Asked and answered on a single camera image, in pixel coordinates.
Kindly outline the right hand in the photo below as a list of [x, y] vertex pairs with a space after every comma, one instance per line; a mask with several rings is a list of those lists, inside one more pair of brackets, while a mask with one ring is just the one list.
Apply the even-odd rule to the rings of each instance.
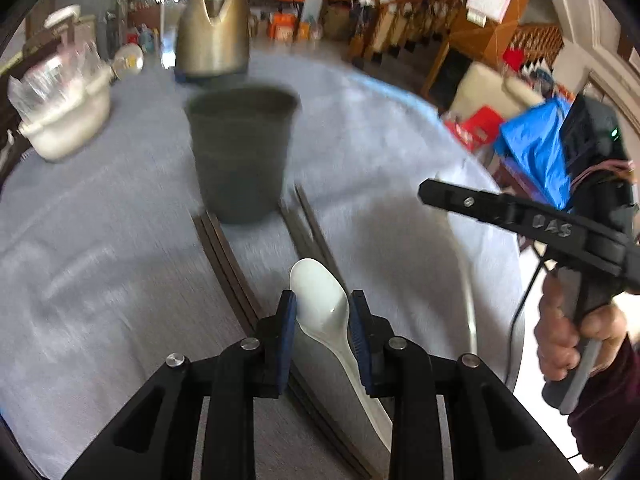
[[552, 382], [564, 379], [578, 367], [578, 342], [582, 338], [600, 341], [601, 349], [590, 375], [610, 367], [628, 339], [627, 319], [616, 304], [607, 304], [589, 313], [576, 326], [562, 311], [564, 292], [561, 281], [548, 274], [542, 284], [540, 319], [535, 327], [537, 356], [544, 378]]

